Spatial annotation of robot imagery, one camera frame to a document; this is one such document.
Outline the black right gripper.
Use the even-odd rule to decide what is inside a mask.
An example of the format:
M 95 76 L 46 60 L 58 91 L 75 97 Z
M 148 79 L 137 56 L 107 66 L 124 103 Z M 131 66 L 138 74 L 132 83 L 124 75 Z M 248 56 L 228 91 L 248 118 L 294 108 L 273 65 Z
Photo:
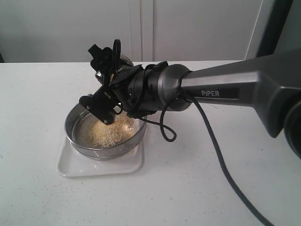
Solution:
M 88 50 L 92 56 L 90 66 L 101 74 L 100 82 L 110 82 L 118 68 L 118 45 L 99 48 L 96 44 Z M 160 110 L 158 79 L 160 65 L 128 66 L 117 71 L 110 82 L 110 89 L 131 118 L 141 118 Z

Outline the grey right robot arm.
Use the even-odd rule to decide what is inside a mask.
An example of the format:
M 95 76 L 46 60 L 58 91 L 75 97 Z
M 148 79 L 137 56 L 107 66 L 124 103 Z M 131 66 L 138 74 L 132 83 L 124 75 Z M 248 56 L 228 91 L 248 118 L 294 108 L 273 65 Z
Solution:
M 179 112 L 200 103 L 249 106 L 271 137 L 283 131 L 292 150 L 301 153 L 301 51 L 291 50 L 192 71 L 168 62 L 146 67 L 121 55 L 121 43 L 89 49 L 101 88 L 85 108 L 110 124 L 119 106 L 131 118 L 158 111 Z

